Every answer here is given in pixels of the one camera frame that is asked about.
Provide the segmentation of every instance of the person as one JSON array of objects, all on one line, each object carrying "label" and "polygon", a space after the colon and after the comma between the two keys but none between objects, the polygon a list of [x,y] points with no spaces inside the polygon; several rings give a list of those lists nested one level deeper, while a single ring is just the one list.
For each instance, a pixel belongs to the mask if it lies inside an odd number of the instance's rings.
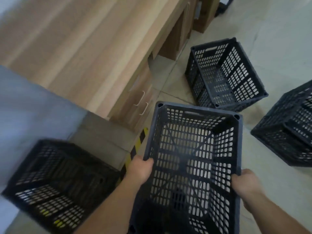
[{"label": "person", "polygon": [[[136,155],[123,181],[77,229],[76,234],[126,234],[135,196],[152,172],[153,159]],[[249,169],[232,175],[232,187],[254,216],[262,234],[309,234],[310,232],[273,203],[258,177]]]}]

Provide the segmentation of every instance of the hazard tape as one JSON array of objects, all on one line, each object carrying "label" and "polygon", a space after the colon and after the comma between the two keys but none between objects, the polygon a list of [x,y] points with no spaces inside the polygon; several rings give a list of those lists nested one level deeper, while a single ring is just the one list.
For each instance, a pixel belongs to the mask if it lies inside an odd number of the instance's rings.
[{"label": "hazard tape", "polygon": [[142,130],[138,140],[135,142],[135,145],[133,146],[133,149],[131,150],[130,153],[128,153],[126,155],[126,160],[125,163],[120,171],[120,179],[118,180],[116,185],[119,185],[119,183],[123,180],[124,176],[126,175],[127,172],[127,168],[131,162],[131,160],[133,159],[133,157],[137,154],[137,151],[140,149],[141,144],[143,143],[143,140],[145,139],[146,135],[148,133],[148,129],[146,127],[144,127],[144,129]]}]

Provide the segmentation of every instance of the drawer handle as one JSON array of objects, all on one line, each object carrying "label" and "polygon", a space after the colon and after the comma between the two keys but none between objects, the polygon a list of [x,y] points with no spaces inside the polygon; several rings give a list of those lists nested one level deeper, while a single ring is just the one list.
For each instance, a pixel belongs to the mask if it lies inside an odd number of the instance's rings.
[{"label": "drawer handle", "polygon": [[138,106],[140,104],[140,102],[142,101],[143,97],[145,96],[145,91],[142,91],[143,92],[143,95],[142,95],[142,98],[140,99],[140,101],[138,102],[138,104],[134,104],[134,106]]},{"label": "drawer handle", "polygon": [[140,114],[140,116],[142,116],[144,113],[145,113],[145,111],[146,111],[146,109],[147,109],[147,107],[149,106],[149,103],[146,103],[146,107],[145,107],[145,109],[144,109],[144,111],[143,111],[143,113],[142,114]]}]

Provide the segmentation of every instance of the plastic basket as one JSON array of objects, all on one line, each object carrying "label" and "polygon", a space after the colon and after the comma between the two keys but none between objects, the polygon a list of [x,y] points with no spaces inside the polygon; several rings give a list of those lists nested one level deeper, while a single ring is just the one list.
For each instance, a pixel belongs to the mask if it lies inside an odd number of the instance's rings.
[{"label": "plastic basket", "polygon": [[144,160],[153,171],[135,199],[130,233],[239,233],[242,116],[157,102]]},{"label": "plastic basket", "polygon": [[48,231],[72,233],[118,179],[118,170],[80,147],[40,140],[2,195]]},{"label": "plastic basket", "polygon": [[285,93],[251,134],[288,165],[312,167],[312,80]]},{"label": "plastic basket", "polygon": [[192,47],[185,75],[202,107],[240,112],[268,96],[236,38]]}]

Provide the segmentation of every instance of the empty crate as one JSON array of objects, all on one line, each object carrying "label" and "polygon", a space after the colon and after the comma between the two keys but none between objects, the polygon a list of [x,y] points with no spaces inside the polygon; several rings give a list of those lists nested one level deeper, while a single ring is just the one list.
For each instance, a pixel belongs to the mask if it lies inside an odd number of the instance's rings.
[{"label": "empty crate", "polygon": [[236,38],[192,47],[185,75],[202,107],[240,112],[268,96]]},{"label": "empty crate", "polygon": [[251,134],[287,164],[312,167],[312,81],[285,93]]},{"label": "empty crate", "polygon": [[114,190],[119,171],[80,147],[39,141],[2,195],[52,233],[72,233]]},{"label": "empty crate", "polygon": [[135,199],[130,233],[239,233],[241,115],[157,102],[144,159],[153,171]]}]

